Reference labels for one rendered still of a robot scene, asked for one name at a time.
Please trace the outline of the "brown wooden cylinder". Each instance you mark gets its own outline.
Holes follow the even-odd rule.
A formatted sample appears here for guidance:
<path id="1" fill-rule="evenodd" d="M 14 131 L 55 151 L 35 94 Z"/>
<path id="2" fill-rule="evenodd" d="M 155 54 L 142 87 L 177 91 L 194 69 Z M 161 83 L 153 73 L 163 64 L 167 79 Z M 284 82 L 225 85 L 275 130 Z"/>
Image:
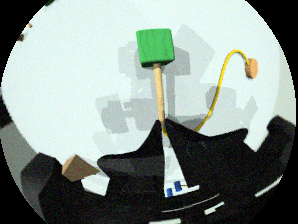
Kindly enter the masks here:
<path id="1" fill-rule="evenodd" d="M 21 41 L 21 43 L 23 43 L 24 39 L 25 39 L 24 35 L 20 34 L 19 39 L 17 39 L 17 40 L 19 40 L 19 41 Z"/>

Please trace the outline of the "round wooden button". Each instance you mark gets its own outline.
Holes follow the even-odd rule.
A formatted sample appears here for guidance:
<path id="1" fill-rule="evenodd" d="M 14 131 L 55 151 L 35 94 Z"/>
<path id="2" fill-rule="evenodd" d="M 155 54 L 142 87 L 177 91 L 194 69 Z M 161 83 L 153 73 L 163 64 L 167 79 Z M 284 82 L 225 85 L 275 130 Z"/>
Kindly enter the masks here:
<path id="1" fill-rule="evenodd" d="M 255 79 L 255 77 L 258 76 L 258 63 L 257 63 L 257 59 L 253 59 L 253 57 L 251 57 L 251 59 L 249 59 L 249 57 L 247 57 L 247 60 L 249 60 L 249 65 L 246 65 L 245 63 L 245 72 L 246 72 L 246 77 L 251 77 L 251 79 Z"/>

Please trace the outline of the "blue cylinder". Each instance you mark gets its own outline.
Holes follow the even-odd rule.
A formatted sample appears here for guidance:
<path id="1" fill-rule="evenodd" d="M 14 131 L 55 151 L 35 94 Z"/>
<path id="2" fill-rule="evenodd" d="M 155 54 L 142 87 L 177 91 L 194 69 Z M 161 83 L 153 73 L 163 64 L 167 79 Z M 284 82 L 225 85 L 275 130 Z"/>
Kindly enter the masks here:
<path id="1" fill-rule="evenodd" d="M 181 192 L 182 188 L 181 188 L 181 183 L 180 181 L 176 181 L 176 183 L 174 183 L 174 188 L 176 188 L 176 192 Z"/>
<path id="2" fill-rule="evenodd" d="M 166 193 L 166 196 L 174 196 L 172 188 L 166 189 L 166 190 L 168 190 L 168 193 Z"/>

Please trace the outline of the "green block with hole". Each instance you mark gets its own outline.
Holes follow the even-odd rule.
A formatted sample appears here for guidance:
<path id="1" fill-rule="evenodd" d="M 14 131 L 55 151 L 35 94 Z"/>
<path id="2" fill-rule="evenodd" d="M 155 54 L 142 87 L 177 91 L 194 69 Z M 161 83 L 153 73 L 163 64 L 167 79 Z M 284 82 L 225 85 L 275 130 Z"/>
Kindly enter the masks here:
<path id="1" fill-rule="evenodd" d="M 142 68 L 154 64 L 166 65 L 176 60 L 174 57 L 173 37 L 170 28 L 152 28 L 137 32 L 138 53 Z"/>

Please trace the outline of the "yellow string with wooden stick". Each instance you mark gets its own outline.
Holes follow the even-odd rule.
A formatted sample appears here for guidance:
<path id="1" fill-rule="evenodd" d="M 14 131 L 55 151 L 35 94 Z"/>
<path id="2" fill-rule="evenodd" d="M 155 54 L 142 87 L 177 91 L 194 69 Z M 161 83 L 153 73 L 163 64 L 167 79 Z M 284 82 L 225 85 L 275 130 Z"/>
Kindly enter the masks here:
<path id="1" fill-rule="evenodd" d="M 202 121 L 202 123 L 198 125 L 196 129 L 193 129 L 194 132 L 197 132 L 198 129 L 200 129 L 202 125 L 204 125 L 205 121 L 209 119 L 210 113 L 213 112 L 214 105 L 217 104 L 216 101 L 218 99 L 218 93 L 220 93 L 221 84 L 222 84 L 221 81 L 223 80 L 222 77 L 223 77 L 223 72 L 225 72 L 225 69 L 226 69 L 227 60 L 230 59 L 231 55 L 234 55 L 234 52 L 239 52 L 239 55 L 242 55 L 243 57 L 245 57 L 246 65 L 249 65 L 249 60 L 247 60 L 247 56 L 245 56 L 245 53 L 243 53 L 243 51 L 239 51 L 239 49 L 233 49 L 233 51 L 229 52 L 229 55 L 227 55 L 225 63 L 223 63 L 223 67 L 221 69 L 221 77 L 220 77 L 220 81 L 218 81 L 217 93 L 216 93 L 216 97 L 214 97 L 212 108 L 210 108 L 210 111 L 208 115 L 206 115 L 204 121 Z M 161 69 L 160 63 L 156 63 L 153 65 L 153 71 L 154 71 L 154 84 L 156 84 L 156 99 L 158 103 L 158 115 L 160 115 L 160 117 L 158 117 L 158 121 L 160 121 L 162 133 L 164 133 L 164 135 L 168 137 L 168 133 L 166 133 L 165 131 L 164 87 L 162 87 L 162 69 Z"/>

